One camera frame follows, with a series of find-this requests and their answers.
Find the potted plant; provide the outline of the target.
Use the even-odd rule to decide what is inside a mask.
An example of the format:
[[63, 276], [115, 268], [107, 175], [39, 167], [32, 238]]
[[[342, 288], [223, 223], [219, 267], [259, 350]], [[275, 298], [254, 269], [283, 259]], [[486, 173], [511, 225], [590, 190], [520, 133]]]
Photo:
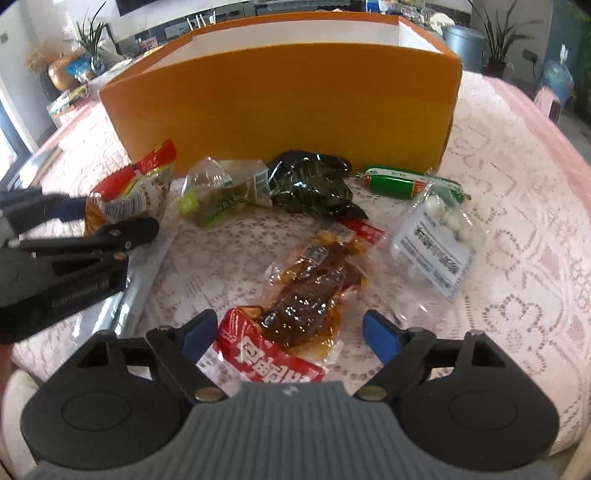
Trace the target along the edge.
[[99, 53], [99, 48], [107, 24], [97, 19], [105, 5], [106, 1], [100, 5], [92, 17], [85, 14], [81, 22], [75, 23], [78, 43], [86, 51], [91, 70], [95, 76], [99, 76], [106, 71], [106, 64]]
[[520, 41], [535, 38], [524, 29], [529, 26], [541, 25], [542, 19], [516, 20], [514, 13], [518, 7], [518, 1], [512, 1], [504, 14], [500, 10], [488, 10], [482, 4], [478, 6], [475, 1], [469, 1], [472, 13], [481, 22], [488, 44], [489, 57], [486, 63], [485, 73], [490, 77], [502, 78], [509, 64], [508, 56], [510, 48]]

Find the orange cardboard box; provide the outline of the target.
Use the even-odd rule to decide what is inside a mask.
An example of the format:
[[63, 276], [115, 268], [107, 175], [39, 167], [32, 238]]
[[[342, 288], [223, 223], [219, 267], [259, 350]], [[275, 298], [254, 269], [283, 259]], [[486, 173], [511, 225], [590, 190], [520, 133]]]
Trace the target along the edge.
[[132, 160], [171, 141], [178, 175], [206, 157], [290, 150], [425, 172], [441, 164], [462, 74], [452, 50], [404, 19], [301, 12], [195, 30], [99, 97]]

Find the blue water bottle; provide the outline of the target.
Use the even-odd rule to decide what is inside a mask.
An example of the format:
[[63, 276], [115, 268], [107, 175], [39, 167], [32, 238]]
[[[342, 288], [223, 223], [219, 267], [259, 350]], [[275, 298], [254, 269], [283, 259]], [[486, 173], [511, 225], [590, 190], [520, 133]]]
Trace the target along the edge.
[[567, 104], [574, 89], [574, 79], [566, 65], [568, 55], [569, 49], [563, 44], [559, 60], [550, 60], [545, 64], [540, 80], [540, 86], [550, 89], [562, 106]]

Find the red brown meat snack packet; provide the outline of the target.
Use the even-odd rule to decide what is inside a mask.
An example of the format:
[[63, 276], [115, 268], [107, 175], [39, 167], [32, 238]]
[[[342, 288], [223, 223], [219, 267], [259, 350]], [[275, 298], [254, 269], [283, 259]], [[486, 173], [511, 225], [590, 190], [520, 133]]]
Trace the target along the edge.
[[225, 390], [240, 381], [320, 382], [341, 353], [342, 329], [359, 317], [368, 255], [383, 230], [328, 221], [266, 270], [252, 305], [228, 309], [198, 368]]

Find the clear green pickle packet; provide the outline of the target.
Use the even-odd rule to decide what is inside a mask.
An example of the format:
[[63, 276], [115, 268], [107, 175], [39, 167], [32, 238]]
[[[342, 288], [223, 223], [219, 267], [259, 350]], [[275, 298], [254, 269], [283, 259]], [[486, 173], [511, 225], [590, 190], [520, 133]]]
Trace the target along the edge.
[[206, 157], [185, 176], [176, 205], [184, 219], [200, 228], [245, 205], [270, 208], [269, 170], [260, 160]]

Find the white candy clear packet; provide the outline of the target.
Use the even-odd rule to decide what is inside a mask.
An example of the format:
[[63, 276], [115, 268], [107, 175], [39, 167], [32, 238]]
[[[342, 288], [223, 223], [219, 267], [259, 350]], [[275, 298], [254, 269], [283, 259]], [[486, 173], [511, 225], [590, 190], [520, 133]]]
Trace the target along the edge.
[[432, 285], [447, 300], [460, 292], [484, 247], [487, 231], [434, 181], [413, 200], [390, 247], [410, 279]]

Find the grey blue trash bin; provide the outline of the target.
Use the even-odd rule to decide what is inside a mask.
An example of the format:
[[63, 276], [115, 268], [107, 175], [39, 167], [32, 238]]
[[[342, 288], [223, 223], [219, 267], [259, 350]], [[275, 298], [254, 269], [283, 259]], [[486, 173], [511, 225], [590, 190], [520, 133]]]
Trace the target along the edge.
[[461, 25], [446, 25], [443, 27], [443, 38], [447, 46], [461, 58], [464, 70], [483, 72], [488, 45], [483, 33]]

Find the silver foil bag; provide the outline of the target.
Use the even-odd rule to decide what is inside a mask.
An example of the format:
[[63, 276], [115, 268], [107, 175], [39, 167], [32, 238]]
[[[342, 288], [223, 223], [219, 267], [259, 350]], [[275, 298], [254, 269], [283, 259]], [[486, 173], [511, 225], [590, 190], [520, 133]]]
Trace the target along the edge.
[[111, 331], [120, 338], [133, 334], [176, 234], [176, 227], [164, 227], [152, 242], [138, 247], [130, 255], [124, 289], [78, 314], [71, 334], [76, 347], [100, 330]]

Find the pink small heater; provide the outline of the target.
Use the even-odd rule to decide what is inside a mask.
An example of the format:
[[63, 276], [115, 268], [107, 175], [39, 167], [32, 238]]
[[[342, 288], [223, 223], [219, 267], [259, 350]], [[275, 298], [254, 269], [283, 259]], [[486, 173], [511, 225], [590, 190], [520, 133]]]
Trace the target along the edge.
[[556, 94], [547, 86], [541, 87], [535, 98], [534, 104], [553, 123], [557, 124], [562, 111], [562, 104]]

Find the green sausage stick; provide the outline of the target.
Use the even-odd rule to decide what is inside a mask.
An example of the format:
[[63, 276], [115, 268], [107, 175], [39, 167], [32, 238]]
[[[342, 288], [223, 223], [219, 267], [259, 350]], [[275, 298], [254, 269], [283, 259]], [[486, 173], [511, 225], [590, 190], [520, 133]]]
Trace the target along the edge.
[[356, 174], [356, 178], [370, 192], [399, 200], [414, 199], [430, 181], [434, 181], [441, 189], [448, 191], [459, 203], [471, 199], [461, 184], [454, 180], [422, 175], [410, 170], [374, 166]]

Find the dark green snack packet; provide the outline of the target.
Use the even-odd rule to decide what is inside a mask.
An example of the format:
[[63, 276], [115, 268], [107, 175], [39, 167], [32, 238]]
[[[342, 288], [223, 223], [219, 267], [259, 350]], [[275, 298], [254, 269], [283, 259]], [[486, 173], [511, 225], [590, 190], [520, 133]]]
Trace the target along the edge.
[[332, 219], [367, 220], [367, 213], [353, 203], [345, 179], [352, 166], [342, 157], [290, 150], [267, 165], [270, 198], [274, 207]]

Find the potted plant left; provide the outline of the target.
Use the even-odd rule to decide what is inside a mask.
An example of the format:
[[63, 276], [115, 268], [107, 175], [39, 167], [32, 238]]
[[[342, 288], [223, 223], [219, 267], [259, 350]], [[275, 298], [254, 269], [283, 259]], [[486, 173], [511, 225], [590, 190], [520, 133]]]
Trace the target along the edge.
[[81, 22], [75, 23], [78, 43], [86, 51], [91, 70], [95, 76], [99, 76], [106, 71], [106, 64], [99, 53], [99, 48], [107, 24], [97, 19], [105, 5], [106, 1], [100, 5], [92, 17], [85, 14]]

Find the red yellow snack packet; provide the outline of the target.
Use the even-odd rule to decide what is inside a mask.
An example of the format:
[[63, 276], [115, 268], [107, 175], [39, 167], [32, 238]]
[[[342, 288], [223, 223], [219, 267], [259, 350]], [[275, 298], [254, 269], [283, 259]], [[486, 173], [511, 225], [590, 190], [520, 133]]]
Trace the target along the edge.
[[85, 204], [86, 235], [99, 228], [149, 216], [161, 220], [176, 160], [171, 139], [149, 152], [140, 161], [126, 165], [101, 180], [89, 193]]

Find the orange brown vase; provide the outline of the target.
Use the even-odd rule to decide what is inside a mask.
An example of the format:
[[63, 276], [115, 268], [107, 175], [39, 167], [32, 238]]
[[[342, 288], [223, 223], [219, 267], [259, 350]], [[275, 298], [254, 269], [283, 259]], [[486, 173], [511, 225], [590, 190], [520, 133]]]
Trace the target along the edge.
[[85, 83], [67, 71], [67, 66], [80, 57], [79, 54], [61, 54], [48, 67], [48, 75], [60, 92], [71, 90]]

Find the pink lace tablecloth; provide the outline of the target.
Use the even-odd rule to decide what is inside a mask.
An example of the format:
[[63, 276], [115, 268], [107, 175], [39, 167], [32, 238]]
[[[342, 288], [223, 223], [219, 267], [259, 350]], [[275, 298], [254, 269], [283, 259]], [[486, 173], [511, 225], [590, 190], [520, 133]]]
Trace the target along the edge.
[[[441, 338], [485, 331], [554, 402], [553, 449], [569, 449], [590, 422], [589, 164], [522, 91], [467, 72], [440, 171], [469, 196], [460, 212], [432, 207], [472, 245], [469, 272], [453, 299], [390, 291], [369, 304]], [[250, 207], [200, 229], [170, 208], [164, 226], [173, 240], [127, 328], [133, 336], [256, 301], [266, 271], [318, 220]]]

